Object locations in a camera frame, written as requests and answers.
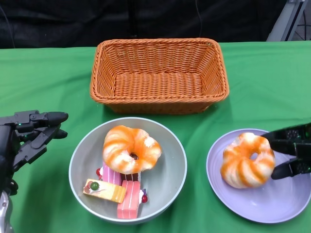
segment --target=toy food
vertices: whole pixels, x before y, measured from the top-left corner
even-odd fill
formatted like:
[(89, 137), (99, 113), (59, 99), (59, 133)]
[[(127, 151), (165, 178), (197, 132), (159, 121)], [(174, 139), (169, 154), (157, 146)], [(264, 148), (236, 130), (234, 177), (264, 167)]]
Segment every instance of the toy food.
[[(255, 160), (250, 159), (257, 153)], [(275, 167), (269, 141), (253, 133), (242, 133), (223, 153), (222, 178), (232, 187), (258, 187), (267, 182)]]
[(119, 186), (122, 184), (121, 174), (110, 169), (104, 162), (102, 168), (97, 169), (96, 174), (102, 181), (114, 183)]
[(140, 182), (140, 172), (134, 173), (134, 174), (121, 174), (121, 180), (122, 181), (139, 181)]
[(112, 170), (128, 175), (152, 169), (161, 153), (146, 131), (119, 125), (105, 137), (103, 160)]
[(140, 182), (138, 181), (123, 181), (122, 187), (126, 188), (126, 193), (123, 203), (118, 204), (118, 218), (137, 218), (139, 204), (148, 200), (146, 190), (140, 189)]
[(122, 186), (93, 179), (88, 179), (86, 181), (85, 187), (83, 188), (84, 194), (114, 201), (117, 203), (123, 202), (125, 192), (126, 188)]

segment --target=cable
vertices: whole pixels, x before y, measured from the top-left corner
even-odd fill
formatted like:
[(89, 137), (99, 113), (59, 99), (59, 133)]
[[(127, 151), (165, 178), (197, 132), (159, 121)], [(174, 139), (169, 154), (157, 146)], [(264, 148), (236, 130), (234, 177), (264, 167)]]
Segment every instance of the cable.
[(197, 12), (197, 14), (198, 14), (198, 18), (199, 18), (199, 20), (200, 20), (200, 33), (199, 33), (199, 37), (201, 37), (201, 35), (202, 35), (202, 26), (203, 26), (203, 23), (202, 23), (202, 18), (201, 18), (201, 16), (200, 16), (200, 12), (199, 12), (199, 8), (198, 8), (198, 2), (197, 2), (197, 0), (195, 0), (195, 7), (196, 7), (196, 12)]
[(13, 39), (13, 34), (12, 34), (11, 28), (10, 28), (10, 23), (9, 23), (9, 20), (8, 20), (8, 18), (6, 17), (6, 14), (5, 14), (4, 10), (2, 9), (1, 5), (0, 5), (0, 10), (2, 11), (2, 13), (3, 13), (4, 17), (5, 17), (6, 24), (8, 25), (8, 29), (9, 29), (9, 34), (10, 34), (10, 37), (11, 37), (11, 40), (12, 40), (13, 48), (15, 48), (14, 39)]
[(305, 14), (305, 10), (303, 10), (303, 20), (305, 22), (305, 40), (307, 40), (307, 25), (306, 25), (306, 14)]

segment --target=yellow cake slice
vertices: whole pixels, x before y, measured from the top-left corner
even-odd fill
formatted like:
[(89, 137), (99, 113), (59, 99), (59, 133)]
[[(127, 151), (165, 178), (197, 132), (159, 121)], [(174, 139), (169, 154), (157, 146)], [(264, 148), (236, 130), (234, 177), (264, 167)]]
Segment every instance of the yellow cake slice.
[(126, 189), (122, 186), (93, 179), (88, 179), (83, 188), (84, 194), (117, 203), (123, 202), (125, 192)]

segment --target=red cherry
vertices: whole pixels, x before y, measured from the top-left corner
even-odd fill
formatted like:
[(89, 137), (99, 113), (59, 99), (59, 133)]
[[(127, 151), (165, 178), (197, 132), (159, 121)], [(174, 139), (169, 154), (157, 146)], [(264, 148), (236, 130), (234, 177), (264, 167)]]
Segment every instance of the red cherry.
[(93, 181), (87, 183), (88, 188), (91, 188), (91, 183), (93, 183)]
[(100, 175), (101, 175), (101, 174), (99, 173), (100, 170), (101, 170), (100, 168), (96, 170), (96, 175), (97, 175), (97, 176), (100, 176)]
[(142, 195), (142, 198), (141, 198), (141, 202), (142, 203), (146, 203), (148, 201), (148, 198), (146, 195)]
[(84, 187), (84, 191), (85, 191), (86, 193), (90, 193), (89, 188), (88, 188), (87, 186)]

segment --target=basket rim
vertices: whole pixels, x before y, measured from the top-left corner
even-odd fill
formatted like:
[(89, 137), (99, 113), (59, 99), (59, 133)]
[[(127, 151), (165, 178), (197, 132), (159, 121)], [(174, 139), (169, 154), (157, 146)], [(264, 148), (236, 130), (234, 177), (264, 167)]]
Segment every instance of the basket rim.
[[(214, 95), (161, 95), (161, 96), (102, 96), (97, 91), (97, 74), (96, 63), (99, 62), (103, 53), (103, 47), (116, 44), (156, 44), (156, 43), (180, 43), (180, 42), (206, 42), (211, 43), (218, 50), (217, 63), (221, 69), (221, 80), (222, 80), (222, 92)], [(99, 103), (103, 104), (117, 104), (117, 103), (195, 103), (195, 102), (217, 102), (224, 100), (229, 95), (229, 84), (226, 69), (224, 67), (224, 58), (221, 53), (221, 47), (219, 43), (208, 38), (158, 38), (158, 39), (112, 39), (106, 40), (97, 46), (95, 52), (95, 61), (92, 69), (91, 83), (90, 83), (90, 95), (91, 98)]]

